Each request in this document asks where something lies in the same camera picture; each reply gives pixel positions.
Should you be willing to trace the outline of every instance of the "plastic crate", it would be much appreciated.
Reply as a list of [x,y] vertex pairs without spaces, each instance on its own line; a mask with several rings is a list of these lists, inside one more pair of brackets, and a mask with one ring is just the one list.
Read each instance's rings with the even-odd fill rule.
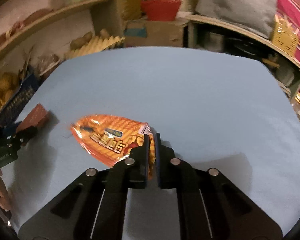
[[294,57],[299,42],[298,31],[299,29],[293,31],[286,17],[279,18],[276,15],[274,33],[271,41],[275,46],[285,51],[291,57]]
[[32,69],[28,70],[28,76],[19,86],[18,91],[6,102],[0,111],[0,127],[11,125],[38,90],[39,83]]

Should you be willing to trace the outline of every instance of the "cardboard box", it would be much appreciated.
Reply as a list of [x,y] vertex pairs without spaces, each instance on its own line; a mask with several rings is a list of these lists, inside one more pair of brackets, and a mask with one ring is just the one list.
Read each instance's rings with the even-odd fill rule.
[[139,19],[128,21],[124,36],[126,47],[172,46],[183,47],[184,28],[189,20],[176,18],[172,22]]

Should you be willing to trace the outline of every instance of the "yellow basket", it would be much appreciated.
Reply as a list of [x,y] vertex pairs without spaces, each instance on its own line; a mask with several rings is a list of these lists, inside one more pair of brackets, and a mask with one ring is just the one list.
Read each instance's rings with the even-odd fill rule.
[[291,57],[294,57],[299,42],[297,35],[299,29],[293,31],[291,25],[292,23],[288,23],[286,16],[279,19],[276,15],[274,33],[271,41],[275,46],[285,51]]

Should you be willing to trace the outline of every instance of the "storage shelf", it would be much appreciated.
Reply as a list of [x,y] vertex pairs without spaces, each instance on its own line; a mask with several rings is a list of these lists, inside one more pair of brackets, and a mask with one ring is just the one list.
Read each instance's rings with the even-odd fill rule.
[[79,3],[75,3],[64,7],[60,10],[51,12],[44,17],[32,22],[25,28],[23,28],[20,32],[11,36],[4,44],[0,46],[0,60],[16,45],[21,43],[23,40],[31,36],[33,33],[37,32],[38,30],[42,29],[43,27],[61,20],[71,14],[86,10],[96,4],[107,2],[109,0],[88,0]]
[[207,23],[207,24],[219,26],[219,27],[222,27],[222,28],[225,28],[225,29],[237,32],[237,33],[241,33],[249,38],[252,38],[256,41],[263,43],[264,45],[266,45],[266,46],[270,47],[271,49],[275,50],[276,52],[280,53],[282,56],[287,58],[289,61],[291,61],[294,65],[296,65],[300,69],[300,62],[296,58],[291,57],[285,51],[283,51],[279,47],[272,44],[272,42],[270,40],[267,40],[257,34],[254,34],[250,31],[248,31],[248,30],[245,30],[245,29],[238,27],[236,25],[233,25],[231,23],[227,23],[227,22],[215,19],[215,18],[201,16],[201,15],[189,15],[186,17],[186,19],[192,20],[194,22]]

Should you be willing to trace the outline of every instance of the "red container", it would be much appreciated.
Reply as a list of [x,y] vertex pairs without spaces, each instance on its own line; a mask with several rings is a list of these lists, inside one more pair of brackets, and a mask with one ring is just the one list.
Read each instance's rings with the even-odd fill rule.
[[180,0],[141,1],[141,9],[149,21],[174,21],[181,5]]

